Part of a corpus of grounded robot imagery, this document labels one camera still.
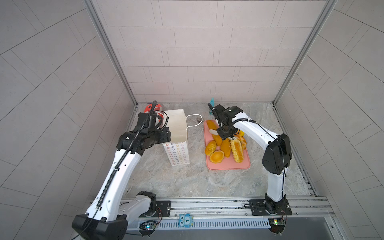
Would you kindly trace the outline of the white food tongs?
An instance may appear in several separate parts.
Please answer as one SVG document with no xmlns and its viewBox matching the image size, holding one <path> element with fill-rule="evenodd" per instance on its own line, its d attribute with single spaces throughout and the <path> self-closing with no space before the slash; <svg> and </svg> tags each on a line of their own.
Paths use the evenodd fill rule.
<svg viewBox="0 0 384 240">
<path fill-rule="evenodd" d="M 209 132 L 210 132 L 213 136 L 220 136 L 216 130 L 209 129 Z M 236 139 L 236 138 L 237 138 L 236 136 L 226 137 L 226 139 L 230 139 L 230 140 L 234 140 L 234 139 Z"/>
</svg>

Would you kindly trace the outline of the lumpy yellow long bread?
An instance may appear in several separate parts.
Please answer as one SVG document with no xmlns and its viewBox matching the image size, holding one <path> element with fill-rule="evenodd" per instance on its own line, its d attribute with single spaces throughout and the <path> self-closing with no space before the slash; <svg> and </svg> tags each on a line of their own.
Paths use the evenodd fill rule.
<svg viewBox="0 0 384 240">
<path fill-rule="evenodd" d="M 236 163 L 242 163 L 244 160 L 242 143 L 240 140 L 230 140 L 233 157 Z"/>
</svg>

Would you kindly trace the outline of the white paper bag with print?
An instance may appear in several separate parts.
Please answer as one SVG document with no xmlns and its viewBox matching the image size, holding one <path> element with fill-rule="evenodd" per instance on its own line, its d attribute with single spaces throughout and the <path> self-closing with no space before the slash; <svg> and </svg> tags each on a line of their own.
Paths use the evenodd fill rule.
<svg viewBox="0 0 384 240">
<path fill-rule="evenodd" d="M 168 110 L 165 113 L 169 117 L 167 127 L 171 132 L 171 140 L 163 144 L 166 154 L 169 158 L 172 167 L 187 165 L 190 163 L 188 150 L 188 129 L 197 127 L 203 122 L 203 117 L 200 114 L 185 115 L 183 109 Z M 189 117 L 198 117 L 200 122 L 195 125 L 188 126 L 187 120 Z"/>
</svg>

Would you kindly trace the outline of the long yellow baguette bread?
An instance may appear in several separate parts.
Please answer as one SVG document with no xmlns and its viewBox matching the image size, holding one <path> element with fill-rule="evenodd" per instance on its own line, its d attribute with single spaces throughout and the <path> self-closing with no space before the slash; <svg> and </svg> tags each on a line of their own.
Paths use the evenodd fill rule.
<svg viewBox="0 0 384 240">
<path fill-rule="evenodd" d="M 221 146 L 222 143 L 223 143 L 223 140 L 222 138 L 219 136 L 218 132 L 217 132 L 217 125 L 216 125 L 216 122 L 213 121 L 213 120 L 207 120 L 207 126 L 209 128 L 209 133 L 212 135 L 214 141 L 216 142 L 217 146 Z"/>
</svg>

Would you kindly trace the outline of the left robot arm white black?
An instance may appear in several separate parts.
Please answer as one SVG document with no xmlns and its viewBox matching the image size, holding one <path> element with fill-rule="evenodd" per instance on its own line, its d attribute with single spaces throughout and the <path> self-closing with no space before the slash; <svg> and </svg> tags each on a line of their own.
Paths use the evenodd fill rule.
<svg viewBox="0 0 384 240">
<path fill-rule="evenodd" d="M 153 101 L 146 113 L 139 113 L 138 122 L 130 132 L 119 138 L 109 173 L 85 214 L 75 216 L 72 228 L 84 240 L 122 240 L 127 227 L 144 213 L 156 212 L 156 195 L 142 191 L 120 214 L 120 204 L 129 179 L 145 150 L 171 140 L 168 115 L 156 109 Z"/>
</svg>

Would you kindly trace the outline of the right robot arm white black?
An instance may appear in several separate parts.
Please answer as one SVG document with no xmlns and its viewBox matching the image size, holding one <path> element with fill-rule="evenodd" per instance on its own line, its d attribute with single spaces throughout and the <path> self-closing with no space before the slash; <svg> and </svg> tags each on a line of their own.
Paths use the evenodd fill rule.
<svg viewBox="0 0 384 240">
<path fill-rule="evenodd" d="M 285 194 L 286 170 L 292 160 L 290 138 L 286 134 L 278 135 L 265 129 L 237 106 L 213 107 L 210 103 L 208 106 L 218 123 L 218 134 L 223 140 L 234 139 L 238 131 L 243 131 L 264 150 L 262 164 L 268 171 L 265 199 L 250 200 L 245 208 L 251 209 L 254 216 L 291 215 L 292 210 Z"/>
</svg>

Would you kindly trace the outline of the oval brown bread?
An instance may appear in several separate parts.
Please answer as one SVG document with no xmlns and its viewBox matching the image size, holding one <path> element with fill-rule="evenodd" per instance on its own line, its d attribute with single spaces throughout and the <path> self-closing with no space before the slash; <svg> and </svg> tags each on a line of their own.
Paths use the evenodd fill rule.
<svg viewBox="0 0 384 240">
<path fill-rule="evenodd" d="M 229 139 L 223 140 L 221 145 L 221 151 L 223 151 L 226 158 L 230 157 L 232 148 L 231 148 L 231 143 Z"/>
</svg>

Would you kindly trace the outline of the braided orange pretzel bread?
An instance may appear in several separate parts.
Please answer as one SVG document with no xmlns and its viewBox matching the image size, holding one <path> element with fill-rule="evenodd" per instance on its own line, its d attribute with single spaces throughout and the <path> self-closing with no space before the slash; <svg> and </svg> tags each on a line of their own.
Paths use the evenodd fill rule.
<svg viewBox="0 0 384 240">
<path fill-rule="evenodd" d="M 245 150 L 247 148 L 247 141 L 243 136 L 237 136 L 237 139 L 241 142 L 242 149 Z"/>
</svg>

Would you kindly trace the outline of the small round golden bun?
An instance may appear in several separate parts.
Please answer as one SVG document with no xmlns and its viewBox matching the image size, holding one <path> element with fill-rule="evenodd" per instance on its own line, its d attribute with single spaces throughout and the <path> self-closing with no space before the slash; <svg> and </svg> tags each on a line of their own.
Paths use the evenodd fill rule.
<svg viewBox="0 0 384 240">
<path fill-rule="evenodd" d="M 210 156 L 216 151 L 216 147 L 217 147 L 216 141 L 210 141 L 205 148 L 205 154 L 207 156 Z"/>
</svg>

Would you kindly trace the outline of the red shark plush toy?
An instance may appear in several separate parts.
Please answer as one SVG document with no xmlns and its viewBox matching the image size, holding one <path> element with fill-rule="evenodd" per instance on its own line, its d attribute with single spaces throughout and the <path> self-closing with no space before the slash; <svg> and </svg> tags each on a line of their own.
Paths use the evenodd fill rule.
<svg viewBox="0 0 384 240">
<path fill-rule="evenodd" d="M 153 108 L 153 104 L 148 104 L 145 108 L 145 114 L 149 115 L 150 113 L 150 110 Z M 152 116 L 161 116 L 161 117 L 164 117 L 164 114 L 163 114 L 163 106 L 160 105 L 160 104 L 156 104 L 156 106 L 153 108 L 153 112 L 152 112 Z"/>
</svg>

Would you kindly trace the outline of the blue owl tag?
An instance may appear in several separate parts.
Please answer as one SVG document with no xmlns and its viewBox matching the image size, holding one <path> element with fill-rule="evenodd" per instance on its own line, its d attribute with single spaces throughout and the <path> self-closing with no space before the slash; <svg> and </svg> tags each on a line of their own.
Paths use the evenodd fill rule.
<svg viewBox="0 0 384 240">
<path fill-rule="evenodd" d="M 193 224 L 193 216 L 191 216 L 189 213 L 179 215 L 180 228 L 191 228 Z"/>
</svg>

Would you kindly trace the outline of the left circuit board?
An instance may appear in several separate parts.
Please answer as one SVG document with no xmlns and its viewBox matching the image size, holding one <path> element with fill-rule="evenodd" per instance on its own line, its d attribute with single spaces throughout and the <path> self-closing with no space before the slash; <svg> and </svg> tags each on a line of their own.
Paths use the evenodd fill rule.
<svg viewBox="0 0 384 240">
<path fill-rule="evenodd" d="M 139 230 L 141 231 L 154 231 L 158 223 L 156 221 L 146 221 L 139 225 Z"/>
</svg>

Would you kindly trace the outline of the circuit board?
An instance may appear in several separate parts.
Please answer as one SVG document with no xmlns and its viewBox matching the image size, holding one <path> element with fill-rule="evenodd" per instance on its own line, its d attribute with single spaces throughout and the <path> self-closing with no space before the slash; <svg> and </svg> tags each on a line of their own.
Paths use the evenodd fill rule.
<svg viewBox="0 0 384 240">
<path fill-rule="evenodd" d="M 141 231 L 154 231 L 158 223 L 156 221 L 146 221 L 139 225 L 139 230 Z"/>
<path fill-rule="evenodd" d="M 274 234 L 281 234 L 286 226 L 283 219 L 268 219 L 271 228 L 269 229 Z"/>
</svg>

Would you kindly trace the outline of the right circuit board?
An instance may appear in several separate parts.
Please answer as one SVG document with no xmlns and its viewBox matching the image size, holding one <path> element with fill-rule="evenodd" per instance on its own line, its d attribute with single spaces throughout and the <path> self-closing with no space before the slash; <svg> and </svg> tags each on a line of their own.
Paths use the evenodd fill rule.
<svg viewBox="0 0 384 240">
<path fill-rule="evenodd" d="M 274 234 L 281 234 L 286 226 L 283 219 L 268 219 L 271 228 L 269 229 Z"/>
</svg>

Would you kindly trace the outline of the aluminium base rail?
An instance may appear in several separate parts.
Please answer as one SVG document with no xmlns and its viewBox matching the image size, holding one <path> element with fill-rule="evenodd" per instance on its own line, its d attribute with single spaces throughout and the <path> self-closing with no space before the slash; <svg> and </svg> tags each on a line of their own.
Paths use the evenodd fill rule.
<svg viewBox="0 0 384 240">
<path fill-rule="evenodd" d="M 210 230 L 210 229 L 270 229 L 268 219 L 288 221 L 304 219 L 310 223 L 320 221 L 326 228 L 335 228 L 335 213 L 326 197 L 287 197 L 292 214 L 252 215 L 245 204 L 250 200 L 264 200 L 262 197 L 228 198 L 167 198 L 158 200 L 159 212 L 153 217 L 140 216 L 128 227 L 130 231 L 139 230 L 139 225 L 146 221 L 158 223 L 155 230 Z M 193 216 L 191 228 L 179 227 L 179 215 L 189 213 Z"/>
</svg>

